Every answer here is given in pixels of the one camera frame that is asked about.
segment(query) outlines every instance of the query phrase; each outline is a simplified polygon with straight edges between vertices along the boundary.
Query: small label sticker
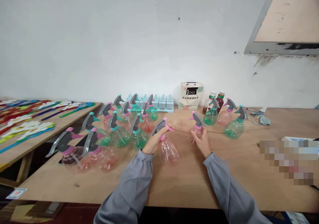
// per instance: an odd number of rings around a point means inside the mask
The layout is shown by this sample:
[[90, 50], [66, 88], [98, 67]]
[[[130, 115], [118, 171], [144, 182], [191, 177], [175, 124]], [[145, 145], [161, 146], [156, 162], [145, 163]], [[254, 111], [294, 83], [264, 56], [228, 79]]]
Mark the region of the small label sticker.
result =
[[17, 188], [6, 199], [18, 199], [26, 190], [27, 188]]
[[51, 205], [46, 210], [46, 213], [53, 214], [56, 208], [59, 206], [59, 202], [52, 202]]

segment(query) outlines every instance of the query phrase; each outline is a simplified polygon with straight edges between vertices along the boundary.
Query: brown bottle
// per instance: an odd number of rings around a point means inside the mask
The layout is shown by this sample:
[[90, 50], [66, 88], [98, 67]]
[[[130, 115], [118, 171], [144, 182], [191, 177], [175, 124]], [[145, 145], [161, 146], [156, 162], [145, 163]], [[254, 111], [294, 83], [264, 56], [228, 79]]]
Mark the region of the brown bottle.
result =
[[211, 109], [213, 107], [214, 104], [211, 104], [211, 101], [213, 98], [216, 97], [217, 91], [211, 91], [209, 98], [205, 101], [204, 103], [204, 107], [203, 107], [203, 114], [206, 114], [207, 110]]
[[218, 101], [218, 104], [219, 104], [219, 108], [217, 108], [217, 113], [219, 113], [220, 109], [222, 108], [223, 104], [224, 104], [224, 98], [225, 96], [225, 92], [224, 91], [220, 91], [218, 96], [217, 96], [217, 101]]

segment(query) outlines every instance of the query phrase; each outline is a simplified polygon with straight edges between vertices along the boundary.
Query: person's left hand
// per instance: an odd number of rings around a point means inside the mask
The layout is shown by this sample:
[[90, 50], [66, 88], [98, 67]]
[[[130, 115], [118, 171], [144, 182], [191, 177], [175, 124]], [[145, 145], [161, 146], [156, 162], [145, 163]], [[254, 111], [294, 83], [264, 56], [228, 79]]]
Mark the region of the person's left hand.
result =
[[[166, 123], [172, 130], [175, 130], [175, 127], [170, 125], [169, 123]], [[165, 134], [168, 131], [168, 127], [165, 126], [162, 128], [158, 133], [151, 136], [146, 143], [145, 147], [142, 149], [142, 152], [145, 154], [153, 154], [157, 150], [157, 146], [159, 144], [160, 138], [163, 134]]]

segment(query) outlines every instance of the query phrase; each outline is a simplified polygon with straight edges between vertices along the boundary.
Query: gray sleeve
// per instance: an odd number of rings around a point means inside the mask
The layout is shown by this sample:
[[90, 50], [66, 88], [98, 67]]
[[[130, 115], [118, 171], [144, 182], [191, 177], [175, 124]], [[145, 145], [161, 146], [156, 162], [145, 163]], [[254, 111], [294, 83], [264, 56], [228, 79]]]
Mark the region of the gray sleeve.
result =
[[120, 184], [105, 199], [94, 223], [137, 223], [147, 199], [153, 175], [152, 159], [141, 150], [124, 170]]
[[255, 200], [230, 174], [228, 164], [212, 153], [205, 161], [210, 182], [224, 211], [232, 223], [271, 223], [260, 213]]

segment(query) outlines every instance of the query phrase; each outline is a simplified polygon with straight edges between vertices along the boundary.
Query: hand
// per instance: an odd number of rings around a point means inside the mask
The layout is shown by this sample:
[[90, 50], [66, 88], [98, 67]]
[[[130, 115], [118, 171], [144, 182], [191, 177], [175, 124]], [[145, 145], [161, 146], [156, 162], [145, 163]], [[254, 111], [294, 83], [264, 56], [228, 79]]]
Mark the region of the hand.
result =
[[201, 139], [197, 137], [194, 131], [191, 131], [191, 133], [196, 141], [197, 147], [202, 152], [204, 157], [207, 158], [212, 153], [212, 151], [210, 151], [210, 148], [209, 148], [207, 130], [203, 126], [202, 126], [202, 129], [203, 129], [203, 135]]
[[[169, 123], [167, 123], [167, 125], [171, 129], [175, 130], [175, 128], [172, 125], [170, 125]], [[165, 134], [167, 131], [168, 131], [168, 127], [165, 126], [160, 131], [158, 131], [156, 134], [151, 136], [149, 138], [148, 142], [146, 143], [145, 147], [142, 149], [142, 152], [145, 154], [153, 154], [157, 150], [157, 146], [159, 144], [161, 136], [163, 134]]]

